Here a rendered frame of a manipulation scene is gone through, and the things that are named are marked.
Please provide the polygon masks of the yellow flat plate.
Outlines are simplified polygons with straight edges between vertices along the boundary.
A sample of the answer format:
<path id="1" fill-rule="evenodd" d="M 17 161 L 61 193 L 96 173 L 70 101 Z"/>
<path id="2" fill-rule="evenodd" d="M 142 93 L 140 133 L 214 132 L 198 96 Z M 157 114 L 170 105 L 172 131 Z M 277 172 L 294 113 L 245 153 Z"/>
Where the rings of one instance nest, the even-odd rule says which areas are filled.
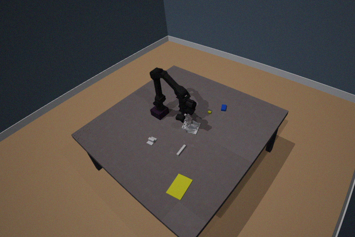
<path id="1" fill-rule="evenodd" d="M 178 174 L 166 193 L 181 200 L 192 181 L 192 179 Z"/>

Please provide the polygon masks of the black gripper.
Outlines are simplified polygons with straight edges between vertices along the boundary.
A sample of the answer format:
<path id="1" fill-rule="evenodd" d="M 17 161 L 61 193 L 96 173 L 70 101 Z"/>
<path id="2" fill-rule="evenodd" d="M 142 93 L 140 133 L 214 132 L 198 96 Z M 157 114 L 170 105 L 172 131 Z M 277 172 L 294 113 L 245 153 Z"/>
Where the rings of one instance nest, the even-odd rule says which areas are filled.
<path id="1" fill-rule="evenodd" d="M 181 121 L 182 123 L 184 123 L 184 120 L 185 120 L 185 116 L 184 116 L 184 114 L 188 114 L 187 112 L 186 113 L 184 113 L 184 110 L 186 109 L 186 106 L 178 106 L 180 109 L 179 109 L 179 111 L 181 112 L 181 114 L 177 114 L 177 116 L 176 116 L 176 120 L 179 120 L 179 121 Z"/>

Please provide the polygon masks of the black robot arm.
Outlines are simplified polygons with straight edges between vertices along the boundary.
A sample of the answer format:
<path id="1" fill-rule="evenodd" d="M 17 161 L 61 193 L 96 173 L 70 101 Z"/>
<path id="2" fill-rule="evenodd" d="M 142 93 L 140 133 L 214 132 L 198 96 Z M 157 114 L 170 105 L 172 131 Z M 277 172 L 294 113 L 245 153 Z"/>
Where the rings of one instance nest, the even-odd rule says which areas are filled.
<path id="1" fill-rule="evenodd" d="M 196 110 L 195 107 L 197 103 L 194 100 L 190 99 L 190 94 L 188 93 L 188 91 L 183 86 L 180 86 L 168 74 L 167 71 L 163 70 L 162 68 L 155 68 L 149 74 L 154 81 L 156 96 L 153 105 L 156 106 L 155 109 L 157 111 L 161 112 L 162 110 L 165 109 L 165 107 L 163 106 L 163 102 L 166 100 L 166 97 L 165 95 L 162 94 L 161 82 L 160 82 L 160 78 L 163 78 L 174 90 L 174 93 L 177 96 L 176 98 L 179 99 L 179 105 L 186 106 L 184 113 L 187 112 L 189 115 L 192 115 L 194 113 L 194 111 Z M 185 97 L 185 95 L 187 96 Z"/>

